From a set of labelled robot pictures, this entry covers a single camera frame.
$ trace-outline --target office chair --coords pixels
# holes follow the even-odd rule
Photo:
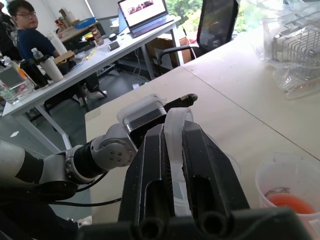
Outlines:
[[[239,5],[236,0],[203,0],[197,33],[197,44],[172,47],[160,52],[158,64],[162,57],[178,51],[193,49],[200,57],[230,42],[234,31]]]

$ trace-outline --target orange liquid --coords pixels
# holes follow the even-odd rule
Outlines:
[[[278,193],[267,198],[277,207],[290,207],[297,214],[314,214],[315,210],[302,199],[285,193]]]

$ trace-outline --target glasses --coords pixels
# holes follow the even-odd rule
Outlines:
[[[35,11],[30,12],[30,13],[17,14],[17,16],[21,16],[21,17],[23,17],[24,19],[32,18],[32,17],[35,17],[36,15],[37,15],[37,14],[36,14]]]

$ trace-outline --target plastic cup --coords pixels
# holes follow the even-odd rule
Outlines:
[[[262,208],[276,208],[268,200],[278,194],[297,197],[313,214],[297,214],[313,239],[320,240],[320,161],[296,155],[275,154],[256,172],[255,184]]]

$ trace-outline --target keyboard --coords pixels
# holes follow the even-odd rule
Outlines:
[[[149,22],[149,23],[147,23],[147,24],[145,24],[145,25],[143,25],[143,26],[140,26],[140,27],[132,30],[132,32],[133,32],[133,33],[137,33],[137,32],[139,32],[139,31],[141,31],[141,30],[143,30],[143,29],[146,29],[146,28],[148,28],[148,27],[150,27],[150,26],[152,26],[152,25],[155,25],[156,23],[159,23],[159,22],[161,22],[161,21],[163,21],[163,20],[166,20],[167,17],[168,17],[168,15],[165,15],[165,16],[162,16],[162,17],[160,17],[160,18],[157,18],[156,20],[153,20],[153,21],[151,21],[151,22]]]

